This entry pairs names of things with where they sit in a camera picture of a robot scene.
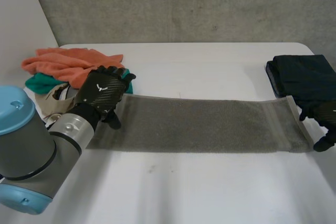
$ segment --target carbon fiber glove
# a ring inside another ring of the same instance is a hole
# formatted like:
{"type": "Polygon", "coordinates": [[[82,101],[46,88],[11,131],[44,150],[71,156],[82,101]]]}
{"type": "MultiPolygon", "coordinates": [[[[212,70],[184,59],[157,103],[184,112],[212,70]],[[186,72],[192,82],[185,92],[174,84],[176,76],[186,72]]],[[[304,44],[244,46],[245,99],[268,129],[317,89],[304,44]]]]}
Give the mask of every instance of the carbon fiber glove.
{"type": "Polygon", "coordinates": [[[324,152],[336,143],[336,101],[324,102],[311,112],[319,125],[328,129],[327,134],[314,145],[315,151],[324,152]]]}
{"type": "Polygon", "coordinates": [[[120,128],[114,110],[130,82],[136,78],[129,73],[122,79],[124,71],[123,68],[104,66],[91,71],[75,97],[75,105],[90,105],[99,113],[100,120],[109,123],[113,129],[120,128]]]}

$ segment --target orange cloth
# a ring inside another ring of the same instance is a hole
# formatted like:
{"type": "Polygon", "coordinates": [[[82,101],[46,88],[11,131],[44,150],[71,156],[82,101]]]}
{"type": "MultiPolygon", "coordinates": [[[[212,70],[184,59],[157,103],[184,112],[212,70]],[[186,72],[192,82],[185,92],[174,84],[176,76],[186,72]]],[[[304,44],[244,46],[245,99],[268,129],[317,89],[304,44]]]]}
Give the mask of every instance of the orange cloth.
{"type": "Polygon", "coordinates": [[[46,48],[37,49],[36,57],[25,59],[21,67],[30,74],[44,73],[56,80],[68,81],[79,89],[89,72],[98,66],[123,68],[123,55],[106,56],[94,49],[46,48]]]}

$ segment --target white table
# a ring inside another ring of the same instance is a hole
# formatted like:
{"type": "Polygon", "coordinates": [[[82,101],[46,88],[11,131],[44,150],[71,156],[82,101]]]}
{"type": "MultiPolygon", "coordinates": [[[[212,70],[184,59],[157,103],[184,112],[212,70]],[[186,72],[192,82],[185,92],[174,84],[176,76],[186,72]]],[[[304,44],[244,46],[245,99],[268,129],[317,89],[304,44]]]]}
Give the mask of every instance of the white table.
{"type": "MultiPolygon", "coordinates": [[[[311,55],[298,43],[90,44],[124,54],[134,93],[275,99],[266,61],[311,55]]],[[[317,141],[322,128],[305,121],[317,141]]],[[[157,154],[85,150],[40,216],[0,207],[1,223],[336,223],[336,149],[291,154],[157,154]]]]}

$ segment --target teal cloth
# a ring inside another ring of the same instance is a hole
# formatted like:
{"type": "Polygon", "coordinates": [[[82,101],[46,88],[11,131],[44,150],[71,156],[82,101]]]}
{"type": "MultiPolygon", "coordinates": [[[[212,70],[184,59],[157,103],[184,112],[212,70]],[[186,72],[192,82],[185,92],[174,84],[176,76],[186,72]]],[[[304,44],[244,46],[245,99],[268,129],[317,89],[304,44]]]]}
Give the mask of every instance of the teal cloth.
{"type": "Polygon", "coordinates": [[[65,83],[65,81],[56,80],[52,76],[44,73],[37,73],[26,81],[26,87],[36,94],[47,94],[54,86],[65,83]]]}
{"type": "MultiPolygon", "coordinates": [[[[125,73],[122,75],[121,78],[124,78],[126,76],[126,74],[130,73],[130,70],[126,69],[125,73]]],[[[130,83],[130,85],[128,86],[127,91],[125,92],[126,94],[133,94],[133,86],[132,83],[130,83]]]]}

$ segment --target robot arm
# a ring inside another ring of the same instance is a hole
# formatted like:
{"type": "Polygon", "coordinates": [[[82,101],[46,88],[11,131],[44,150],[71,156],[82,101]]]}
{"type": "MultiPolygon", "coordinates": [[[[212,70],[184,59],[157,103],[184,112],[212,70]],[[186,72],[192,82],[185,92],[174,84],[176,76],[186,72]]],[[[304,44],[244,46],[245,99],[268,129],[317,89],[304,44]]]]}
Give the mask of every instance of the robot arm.
{"type": "Polygon", "coordinates": [[[0,109],[10,110],[7,121],[16,118],[4,129],[0,127],[3,205],[32,215],[42,213],[91,141],[98,122],[107,122],[114,129],[120,127],[114,109],[135,79],[133,74],[122,79],[123,72],[114,67],[92,71],[76,95],[75,107],[62,115],[49,132],[23,90],[0,88],[1,93],[12,93],[6,101],[9,106],[0,109]]]}

